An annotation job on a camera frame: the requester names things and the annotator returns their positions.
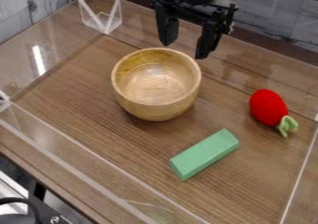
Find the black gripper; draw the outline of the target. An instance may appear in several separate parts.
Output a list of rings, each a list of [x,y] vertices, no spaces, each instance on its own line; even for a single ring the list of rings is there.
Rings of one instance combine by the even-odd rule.
[[[150,3],[159,40],[164,46],[177,39],[179,19],[203,24],[195,59],[205,59],[209,52],[216,49],[220,33],[228,34],[233,30],[237,4],[229,0],[150,0]]]

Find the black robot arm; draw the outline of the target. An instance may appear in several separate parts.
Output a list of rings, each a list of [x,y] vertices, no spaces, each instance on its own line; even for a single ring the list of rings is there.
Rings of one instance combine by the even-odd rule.
[[[179,36],[179,20],[201,26],[195,59],[205,59],[216,50],[220,37],[233,30],[233,16],[239,10],[229,0],[150,0],[159,40],[164,46]]]

